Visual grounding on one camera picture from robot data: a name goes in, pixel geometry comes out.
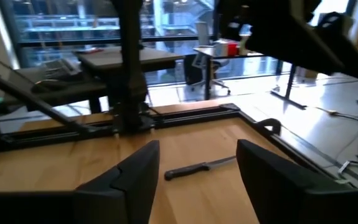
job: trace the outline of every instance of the office floor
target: office floor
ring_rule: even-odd
[[[212,96],[241,96],[242,101],[266,117],[278,118],[288,133],[297,136],[296,139],[286,138],[286,141],[327,170],[336,172],[337,167],[334,165],[339,166],[348,159],[356,159],[358,122],[332,118],[316,107],[358,115],[358,80],[341,74],[333,77],[319,75],[314,81],[297,78],[291,96],[293,100],[309,106],[304,111],[283,103],[268,93],[272,88],[285,90],[287,82],[288,75],[227,80],[225,84],[230,87],[231,96],[227,96],[227,91],[221,88],[214,88]],[[192,91],[185,85],[152,87],[149,89],[147,102],[153,106],[162,106],[201,101],[203,94],[203,88]],[[106,98],[100,100],[102,109],[107,110]],[[83,114],[89,113],[86,101],[72,106]],[[67,106],[59,106],[56,109],[68,116],[78,115]],[[25,121],[38,119],[48,118],[39,112],[28,113],[25,108],[21,108],[13,114],[0,117],[0,120],[6,120],[0,122],[0,127],[4,132],[17,131]]]

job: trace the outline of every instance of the knife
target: knife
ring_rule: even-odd
[[[220,167],[226,165],[228,163],[233,162],[237,157],[230,156],[224,159],[219,159],[212,162],[201,162],[200,164],[195,164],[187,167],[181,167],[178,169],[173,169],[165,172],[165,180],[172,180],[177,177],[185,177],[191,174],[196,174],[201,171],[208,171],[214,169],[216,167]]]

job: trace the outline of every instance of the chair backrest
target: chair backrest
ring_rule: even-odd
[[[196,22],[199,45],[210,45],[208,24],[206,22]]]

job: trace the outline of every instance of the rolling chair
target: rolling chair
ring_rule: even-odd
[[[198,33],[198,41],[199,41],[199,47],[211,47],[211,42],[209,40],[209,32],[208,32],[208,25],[206,22],[196,22],[196,27],[197,27],[197,33]],[[199,69],[203,69],[206,66],[206,56],[198,53],[197,56],[195,56],[194,61],[192,62],[192,66],[199,68]],[[213,60],[212,61],[212,71],[214,72],[214,77],[216,76],[215,72],[221,68],[224,67],[226,65],[228,65],[229,60],[228,59],[223,59],[223,60]],[[206,74],[203,72],[203,80],[201,82],[198,83],[194,83],[191,84],[191,90],[194,91],[196,86],[203,86],[205,85],[205,75],[210,75],[210,74]],[[222,88],[226,88],[227,89],[227,94],[230,94],[230,88],[226,85],[224,85],[222,80],[218,80],[218,79],[211,79],[210,81],[210,86],[212,87],[212,85],[217,85],[220,86]]]

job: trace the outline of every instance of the black knife handle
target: black knife handle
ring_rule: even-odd
[[[187,167],[182,167],[174,170],[169,170],[165,172],[165,180],[172,180],[177,177],[185,177],[191,174],[198,173],[200,171],[208,171],[210,167],[206,162],[195,164]]]

